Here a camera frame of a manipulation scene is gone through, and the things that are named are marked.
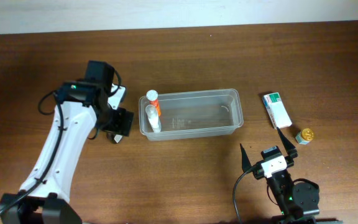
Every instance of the gold lid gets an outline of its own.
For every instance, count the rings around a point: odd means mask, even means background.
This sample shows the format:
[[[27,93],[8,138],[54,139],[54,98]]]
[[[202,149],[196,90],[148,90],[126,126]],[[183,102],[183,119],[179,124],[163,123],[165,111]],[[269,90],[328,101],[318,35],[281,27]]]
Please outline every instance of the gold lid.
[[[305,128],[304,130],[302,130],[301,136],[304,140],[311,141],[314,138],[314,133],[311,129]]]

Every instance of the cable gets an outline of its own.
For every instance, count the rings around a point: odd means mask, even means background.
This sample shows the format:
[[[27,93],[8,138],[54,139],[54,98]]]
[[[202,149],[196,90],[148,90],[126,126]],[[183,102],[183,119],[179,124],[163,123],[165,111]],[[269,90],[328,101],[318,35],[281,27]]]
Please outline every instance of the cable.
[[[64,129],[62,106],[60,105],[60,103],[58,103],[57,96],[54,93],[55,93],[55,91],[52,91],[51,93],[48,93],[40,101],[40,103],[41,103],[44,99],[46,99],[46,97],[48,97],[49,95],[53,94],[53,96],[55,98],[55,101],[56,101],[58,111],[59,111],[59,116],[60,116],[59,135],[57,137],[56,144],[55,144],[55,147],[53,149],[52,155],[50,156],[49,162],[48,162],[44,172],[42,173],[41,177],[39,179],[36,179],[35,184],[26,193],[18,196],[13,202],[11,202],[9,205],[6,205],[4,208],[2,208],[0,210],[0,216],[3,213],[5,213],[6,211],[8,211],[9,209],[11,209],[13,206],[15,206],[16,204],[21,202],[24,198],[26,198],[26,196],[31,194],[31,192],[33,192],[44,181],[45,176],[48,174],[48,171],[49,171],[50,167],[52,166],[53,160],[55,159],[55,156],[56,156],[56,153],[57,153],[57,149],[59,148],[60,140],[62,140],[63,129]]]
[[[233,204],[234,204],[234,209],[236,211],[236,215],[237,218],[239,219],[240,224],[242,224],[242,220],[239,214],[239,211],[237,209],[237,202],[236,202],[236,189],[237,189],[237,185],[239,184],[240,180],[246,175],[249,174],[252,171],[252,168],[250,168],[249,170],[247,170],[245,173],[241,174],[241,176],[237,179],[236,183],[234,184],[234,188],[233,188]]]
[[[121,87],[121,77],[119,76],[117,70],[115,70],[114,73],[116,74],[117,79],[118,79],[118,86],[117,86],[116,90],[112,91],[111,93],[108,93],[108,96],[109,96],[109,97],[110,97],[110,96],[113,96],[114,94],[116,94],[117,91],[118,91],[118,89]]]
[[[89,139],[89,140],[94,140],[94,139],[96,139],[96,137],[98,137],[98,135],[99,135],[99,131],[100,131],[99,128],[96,129],[96,133],[94,134],[94,136],[93,136],[92,138],[88,138],[88,139]]]
[[[275,203],[275,202],[272,200],[272,198],[270,197],[270,193],[269,193],[269,186],[267,186],[266,191],[267,191],[267,196],[268,196],[268,198],[270,199],[270,201],[271,201],[271,202],[273,202],[273,204],[275,204],[275,205],[277,205],[277,206],[278,206],[278,204],[277,204],[277,203]]]
[[[42,103],[44,102],[44,100],[45,100],[46,98],[48,98],[48,96],[52,95],[52,94],[55,93],[55,92],[56,92],[56,90],[51,91],[50,93],[48,93],[48,94],[46,94],[44,97],[42,97],[41,100],[38,102],[38,112],[39,112],[40,114],[43,114],[43,115],[51,115],[51,114],[53,114],[53,113],[55,112],[54,110],[51,111],[51,112],[43,112],[43,111],[41,110],[41,105],[42,105]]]

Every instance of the robotic arm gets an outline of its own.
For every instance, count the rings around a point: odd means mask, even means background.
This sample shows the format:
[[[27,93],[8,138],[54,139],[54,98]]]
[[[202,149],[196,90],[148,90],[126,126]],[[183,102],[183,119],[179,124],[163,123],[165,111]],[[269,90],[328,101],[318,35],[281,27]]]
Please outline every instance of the robotic arm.
[[[233,189],[233,202],[237,217],[242,223],[236,204],[236,187],[239,181],[248,173],[253,173],[254,177],[259,180],[265,178],[269,188],[272,190],[274,198],[282,215],[273,217],[274,224],[340,224],[341,221],[317,222],[314,218],[319,214],[319,186],[306,179],[292,180],[287,168],[294,165],[293,159],[298,157],[295,146],[283,135],[277,128],[278,135],[287,152],[284,156],[278,146],[271,147],[261,152],[262,161],[251,165],[246,151],[241,147],[242,170],[244,173],[237,180]]]
[[[119,84],[112,84],[114,74]],[[118,143],[128,136],[134,114],[119,108],[126,88],[115,69],[89,61],[85,78],[65,82],[54,94],[57,105],[48,138],[29,177],[15,194],[4,194],[4,224],[82,223],[69,206],[70,187],[85,140],[93,128]],[[42,207],[42,213],[35,211]]]

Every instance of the green label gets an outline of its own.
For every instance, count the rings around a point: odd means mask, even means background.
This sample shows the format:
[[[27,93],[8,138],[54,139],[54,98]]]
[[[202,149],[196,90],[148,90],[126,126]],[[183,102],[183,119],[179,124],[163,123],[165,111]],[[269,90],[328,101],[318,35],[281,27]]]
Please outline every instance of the green label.
[[[270,94],[269,97],[272,100],[272,103],[281,101],[280,95],[278,93]]]

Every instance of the wooden table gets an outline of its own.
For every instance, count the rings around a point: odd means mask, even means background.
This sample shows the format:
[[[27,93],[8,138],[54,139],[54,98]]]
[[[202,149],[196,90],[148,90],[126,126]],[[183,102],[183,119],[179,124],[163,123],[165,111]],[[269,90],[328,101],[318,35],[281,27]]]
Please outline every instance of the wooden table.
[[[358,21],[184,29],[0,35],[0,198],[17,192],[46,140],[51,116],[37,103],[88,60],[113,65],[135,112],[131,135],[100,135],[83,148],[70,204],[95,223],[217,223],[236,219],[232,187],[241,142],[250,160],[281,146],[260,95],[278,91],[293,126],[316,139],[298,146],[289,171],[321,187],[319,218],[358,223]],[[138,100],[159,93],[235,88],[244,125],[232,135],[151,142],[139,132]],[[52,108],[52,101],[46,107]],[[266,183],[237,189],[244,220],[279,215]]]

